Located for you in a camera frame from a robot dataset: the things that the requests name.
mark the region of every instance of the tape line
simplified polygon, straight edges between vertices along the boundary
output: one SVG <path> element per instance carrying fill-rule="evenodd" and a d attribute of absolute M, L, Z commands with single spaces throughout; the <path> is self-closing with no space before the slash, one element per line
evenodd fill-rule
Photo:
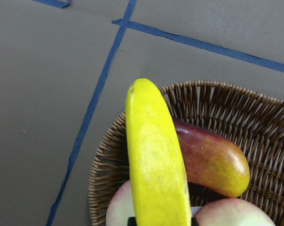
<path fill-rule="evenodd" d="M 88 108 L 87 108 L 87 112 L 85 114 L 85 117 L 83 119 L 83 122 L 81 124 L 81 127 L 79 129 L 79 132 L 78 132 L 78 135 L 75 139 L 75 142 L 74 142 L 74 145 L 73 145 L 73 150 L 69 156 L 69 165 L 68 165 L 68 168 L 67 168 L 67 172 L 65 174 L 65 177 L 64 177 L 64 180 L 63 180 L 63 183 L 61 185 L 61 188 L 60 188 L 60 191 L 58 193 L 58 196 L 54 202 L 54 204 L 51 206 L 51 209 L 50 209 L 50 214 L 49 214 L 49 217 L 48 217 L 48 221 L 47 221 L 47 224 L 46 226 L 51 226 L 53 221 L 54 221 L 54 218 L 55 218 L 55 215 L 56 215 L 56 212 L 57 212 L 57 209 L 58 209 L 58 206 L 59 206 L 59 203 L 62 199 L 62 196 L 63 196 L 63 192 L 66 188 L 66 185 L 67 185 L 67 182 L 69 180 L 69 177 L 71 175 L 71 171 L 73 169 L 73 166 L 74 166 L 74 163 L 76 161 L 76 158 L 79 154 L 79 151 L 80 151 L 80 148 L 81 148 L 81 145 L 82 145 L 82 142 L 85 138 L 85 135 L 87 133 L 87 129 L 89 127 L 89 124 L 91 122 L 91 119 L 93 117 L 93 114 L 94 114 L 94 110 L 97 106 L 97 103 L 98 103 L 98 100 L 99 100 L 99 96 L 103 90 L 103 87 L 105 85 L 105 82 L 106 82 L 106 79 L 108 77 L 108 74 L 109 74 L 109 70 L 110 70 L 110 66 L 112 64 L 112 61 L 114 59 L 114 56 L 121 44 L 121 41 L 123 39 L 123 36 L 124 36 L 124 33 L 126 31 L 126 28 L 127 28 L 127 23 L 133 13 L 133 10 L 134 10 L 134 7 L 135 7 L 135 4 L 136 4 L 136 0 L 130 0 L 128 5 L 127 5 L 127 8 L 126 8 L 126 11 L 124 13 L 124 17 L 123 17 L 123 20 L 122 20 L 122 23 L 120 24 L 120 28 L 116 34 L 116 37 L 115 37 L 115 41 L 114 41 L 114 44 L 113 46 L 111 47 L 110 49 L 110 52 L 109 52 L 109 55 L 107 57 L 107 60 L 104 64 L 104 67 L 103 67 L 103 70 L 102 70 L 102 73 L 99 77 L 99 80 L 97 82 L 97 85 L 96 85 L 96 88 L 94 90 L 94 93 L 92 95 L 92 99 L 88 105 Z"/>
<path fill-rule="evenodd" d="M 113 21 L 113 24 L 117 24 L 117 25 L 121 25 L 122 23 L 123 23 L 123 19 Z M 230 48 L 224 48 L 222 46 L 211 44 L 205 41 L 200 41 L 200 40 L 193 39 L 187 36 L 168 33 L 168 32 L 159 30 L 158 28 L 136 23 L 133 21 L 129 21 L 127 24 L 127 27 L 130 29 L 136 30 L 136 31 L 148 33 L 148 34 L 155 35 L 155 36 L 161 36 L 161 37 L 168 38 L 170 40 L 173 40 L 175 42 L 179 42 L 185 45 L 193 46 L 193 47 L 204 49 L 204 50 L 207 50 L 213 53 L 221 54 L 227 57 L 253 63 L 259 66 L 268 67 L 276 71 L 284 72 L 284 64 L 276 62 L 276 61 L 259 58 L 259 57 L 252 56 L 244 52 L 240 52 L 240 51 L 233 50 Z"/>
<path fill-rule="evenodd" d="M 44 3 L 46 5 L 50 5 L 57 8 L 65 8 L 70 5 L 71 0 L 67 0 L 66 2 L 59 1 L 59 0 L 34 0 L 40 3 Z"/>

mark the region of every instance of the black object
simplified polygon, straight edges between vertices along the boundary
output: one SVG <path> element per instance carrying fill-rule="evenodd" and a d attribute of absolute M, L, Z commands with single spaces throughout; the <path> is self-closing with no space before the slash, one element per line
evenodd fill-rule
<path fill-rule="evenodd" d="M 128 218 L 127 226 L 137 226 L 136 218 L 135 217 Z M 191 218 L 191 226 L 199 226 L 196 218 Z"/>

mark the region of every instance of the tabletop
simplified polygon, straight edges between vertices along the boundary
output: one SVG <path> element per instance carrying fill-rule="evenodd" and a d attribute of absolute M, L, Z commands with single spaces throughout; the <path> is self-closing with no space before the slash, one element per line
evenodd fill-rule
<path fill-rule="evenodd" d="M 0 1 L 0 225 L 91 225 L 91 164 L 136 78 L 284 100 L 284 0 L 70 2 Z"/>

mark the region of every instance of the yellow banana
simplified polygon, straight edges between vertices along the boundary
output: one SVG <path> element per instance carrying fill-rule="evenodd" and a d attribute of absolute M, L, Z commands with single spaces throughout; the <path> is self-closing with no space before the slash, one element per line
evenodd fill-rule
<path fill-rule="evenodd" d="M 191 226 L 186 170 L 166 102 L 150 80 L 126 97 L 126 136 L 138 226 Z"/>

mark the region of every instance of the wicker basket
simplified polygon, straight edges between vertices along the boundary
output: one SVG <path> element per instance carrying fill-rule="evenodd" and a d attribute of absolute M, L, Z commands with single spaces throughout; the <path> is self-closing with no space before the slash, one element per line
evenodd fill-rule
<path fill-rule="evenodd" d="M 172 115 L 227 137 L 246 155 L 251 180 L 240 198 L 279 224 L 284 214 L 284 101 L 236 85 L 186 81 L 162 87 Z M 116 190 L 129 179 L 125 114 L 113 122 L 96 152 L 89 181 L 92 225 L 105 225 Z M 222 198 L 189 184 L 192 206 Z"/>

